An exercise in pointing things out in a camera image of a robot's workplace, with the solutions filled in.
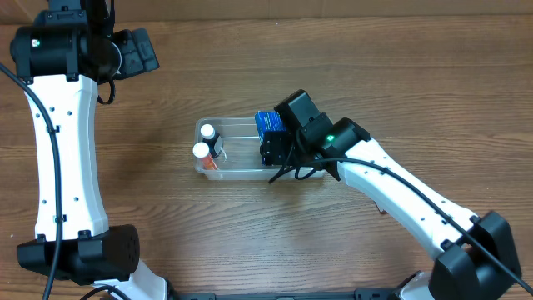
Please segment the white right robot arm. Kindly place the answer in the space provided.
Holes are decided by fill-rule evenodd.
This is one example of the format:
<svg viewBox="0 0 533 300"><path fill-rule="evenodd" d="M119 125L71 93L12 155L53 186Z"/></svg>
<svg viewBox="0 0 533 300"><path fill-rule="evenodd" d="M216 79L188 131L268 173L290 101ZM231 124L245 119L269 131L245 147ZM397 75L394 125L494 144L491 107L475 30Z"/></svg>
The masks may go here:
<svg viewBox="0 0 533 300"><path fill-rule="evenodd" d="M371 134L344 117L332 122L298 90L271 112L257 112L262 162L308 179L325 171L367 195L427 251L434 265L397 287L359 288L356 299L498 299L521 277L510 224L497 212L481 217L441 196L397 163Z"/></svg>

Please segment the orange Redoxon tube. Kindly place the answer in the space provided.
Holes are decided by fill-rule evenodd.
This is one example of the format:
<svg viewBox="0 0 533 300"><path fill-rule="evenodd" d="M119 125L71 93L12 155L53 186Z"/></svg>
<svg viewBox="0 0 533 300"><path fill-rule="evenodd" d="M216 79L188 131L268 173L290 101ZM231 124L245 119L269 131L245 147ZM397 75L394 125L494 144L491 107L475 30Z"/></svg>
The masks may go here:
<svg viewBox="0 0 533 300"><path fill-rule="evenodd" d="M205 142L197 142L193 148L192 153L206 170L217 170L217 165L210 153L210 148Z"/></svg>

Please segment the blue medicine box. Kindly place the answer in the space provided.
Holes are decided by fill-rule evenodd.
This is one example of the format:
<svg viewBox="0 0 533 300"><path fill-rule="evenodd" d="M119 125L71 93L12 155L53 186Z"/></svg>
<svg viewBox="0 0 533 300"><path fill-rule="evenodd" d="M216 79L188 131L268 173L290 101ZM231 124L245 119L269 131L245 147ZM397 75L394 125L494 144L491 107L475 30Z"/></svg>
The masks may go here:
<svg viewBox="0 0 533 300"><path fill-rule="evenodd" d="M277 112L258 111L254 120L257 127L259 139L262 141L266 132L285 132L286 126Z"/></svg>

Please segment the dark bottle white cap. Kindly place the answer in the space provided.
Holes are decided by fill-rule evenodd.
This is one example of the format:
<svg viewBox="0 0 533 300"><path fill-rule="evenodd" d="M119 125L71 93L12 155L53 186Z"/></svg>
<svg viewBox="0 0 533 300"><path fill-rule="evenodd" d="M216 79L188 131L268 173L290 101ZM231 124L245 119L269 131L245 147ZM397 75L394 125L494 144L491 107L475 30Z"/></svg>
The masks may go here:
<svg viewBox="0 0 533 300"><path fill-rule="evenodd" d="M220 133L208 123L201 126L200 133L202 135L202 141L209 147L212 157L218 158L223 150L223 140Z"/></svg>

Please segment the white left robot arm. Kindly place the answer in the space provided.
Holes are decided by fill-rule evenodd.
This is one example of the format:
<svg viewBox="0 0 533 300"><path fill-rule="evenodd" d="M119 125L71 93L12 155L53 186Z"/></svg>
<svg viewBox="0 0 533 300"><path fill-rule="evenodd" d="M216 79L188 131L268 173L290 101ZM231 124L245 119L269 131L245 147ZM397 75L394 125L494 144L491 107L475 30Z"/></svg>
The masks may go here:
<svg viewBox="0 0 533 300"><path fill-rule="evenodd" d="M49 0L11 41L16 68L8 76L29 102L39 184L34 239L18 245L17 260L50 283L119 299L172 299L172 285L141 260L136 228L108 221L99 189L98 88L159 66L144 28L114 24L111 1Z"/></svg>

